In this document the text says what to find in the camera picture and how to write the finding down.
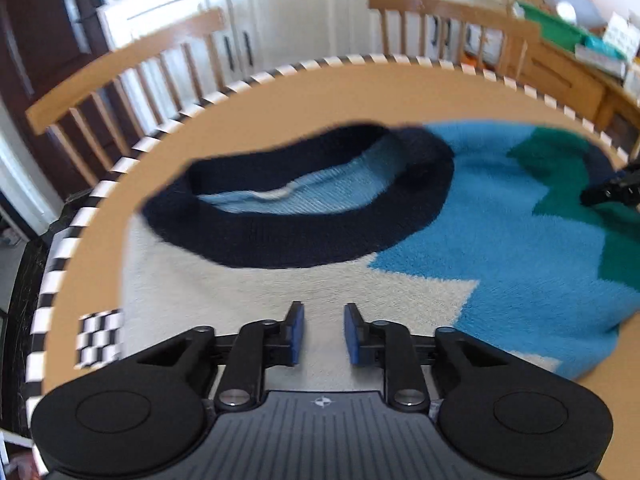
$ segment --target silver bolt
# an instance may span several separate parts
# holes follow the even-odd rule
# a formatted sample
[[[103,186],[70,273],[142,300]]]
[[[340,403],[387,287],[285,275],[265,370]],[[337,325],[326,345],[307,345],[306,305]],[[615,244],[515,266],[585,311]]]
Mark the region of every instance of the silver bolt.
[[[220,402],[227,406],[242,406],[248,403],[251,397],[246,391],[234,388],[232,390],[225,390],[220,394],[219,398]]]
[[[424,402],[424,393],[418,390],[398,390],[394,395],[394,400],[403,406],[416,406]]]

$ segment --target chair backrest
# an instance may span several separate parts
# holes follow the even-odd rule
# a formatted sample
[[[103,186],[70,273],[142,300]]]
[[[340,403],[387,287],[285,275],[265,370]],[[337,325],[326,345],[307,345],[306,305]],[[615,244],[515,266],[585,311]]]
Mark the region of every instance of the chair backrest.
[[[509,44],[511,41],[520,41],[520,57],[517,60],[516,77],[520,76],[522,65],[525,60],[528,45],[535,44],[540,40],[540,26],[534,22],[519,20],[509,16],[505,12],[491,10],[484,7],[472,6],[454,2],[451,0],[369,0],[369,9],[380,12],[380,27],[382,30],[382,45],[384,54],[389,52],[389,35],[386,13],[396,11],[400,14],[400,54],[406,54],[407,42],[407,13],[418,14],[420,16],[420,35],[418,51],[421,56],[426,56],[426,38],[428,23],[427,16],[433,16],[440,21],[438,27],[438,57],[444,56],[445,49],[445,20],[457,20],[460,22],[460,40],[458,42],[458,60],[464,54],[466,26],[479,25],[481,27],[478,68],[484,68],[483,51],[486,46],[487,30],[500,30],[502,32],[502,46],[500,56],[495,70],[504,73],[509,63],[509,54],[513,51]]]
[[[79,108],[80,105],[84,102],[93,103],[97,109],[97,115],[104,123],[106,130],[120,153],[128,155],[130,148],[126,141],[126,136],[123,135],[122,130],[118,126],[118,121],[113,117],[113,113],[110,112],[110,103],[106,102],[102,97],[104,95],[102,94],[102,89],[106,87],[114,89],[114,92],[111,92],[111,94],[115,94],[116,98],[120,100],[120,104],[133,125],[137,136],[141,138],[144,137],[145,134],[132,106],[132,101],[127,95],[125,86],[123,86],[124,73],[129,71],[129,69],[133,70],[140,89],[142,89],[143,99],[146,101],[148,109],[151,111],[156,124],[161,124],[163,120],[162,115],[159,111],[158,102],[156,102],[156,98],[154,97],[148,76],[143,69],[143,63],[152,59],[158,62],[159,72],[161,73],[166,90],[175,108],[180,111],[182,109],[180,95],[178,94],[178,89],[175,81],[172,79],[166,62],[166,51],[174,48],[181,49],[188,67],[194,94],[197,100],[200,101],[204,96],[202,85],[198,79],[198,71],[194,61],[191,41],[204,39],[216,85],[218,88],[222,88],[222,67],[212,38],[212,33],[222,30],[223,28],[224,18],[222,12],[219,8],[214,8],[182,20],[181,22],[174,23],[169,27],[162,28],[119,50],[95,59],[57,85],[28,108],[26,115],[34,133],[39,136],[50,128],[79,173],[91,186],[95,186],[95,184],[98,183],[95,172],[88,162],[82,158],[70,136],[67,135],[59,124],[61,119],[67,114],[72,117],[75,126],[82,134],[81,137],[83,137],[84,142],[86,142],[104,169],[108,171],[111,169],[113,162],[92,131],[88,121]]]

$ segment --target green box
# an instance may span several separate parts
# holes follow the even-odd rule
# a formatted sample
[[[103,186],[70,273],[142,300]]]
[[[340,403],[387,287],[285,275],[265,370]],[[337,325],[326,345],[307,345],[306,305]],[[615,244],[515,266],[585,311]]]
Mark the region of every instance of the green box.
[[[573,52],[575,46],[583,44],[590,35],[587,31],[574,27],[564,22],[561,18],[552,16],[548,12],[530,4],[518,2],[518,5],[524,10],[524,16],[527,20],[540,24],[542,37],[545,40],[551,41],[565,50]]]

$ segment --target crosshair logo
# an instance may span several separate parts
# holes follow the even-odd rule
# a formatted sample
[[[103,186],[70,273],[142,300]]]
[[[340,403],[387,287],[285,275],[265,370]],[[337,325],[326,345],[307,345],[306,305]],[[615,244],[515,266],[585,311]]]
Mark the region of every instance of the crosshair logo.
[[[320,406],[322,409],[325,409],[329,404],[332,404],[333,401],[331,399],[329,399],[329,397],[318,397],[316,400],[314,400],[314,404],[316,406]]]

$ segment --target dark green patch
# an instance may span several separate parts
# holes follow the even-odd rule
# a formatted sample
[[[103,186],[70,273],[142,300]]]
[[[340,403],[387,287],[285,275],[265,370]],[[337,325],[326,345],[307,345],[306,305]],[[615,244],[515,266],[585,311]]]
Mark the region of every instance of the dark green patch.
[[[590,144],[574,134],[537,128],[508,156],[549,188],[533,209],[535,215],[559,216],[603,228],[605,245],[598,276],[640,292],[640,214],[619,203],[584,207],[580,193],[589,185],[584,157]]]

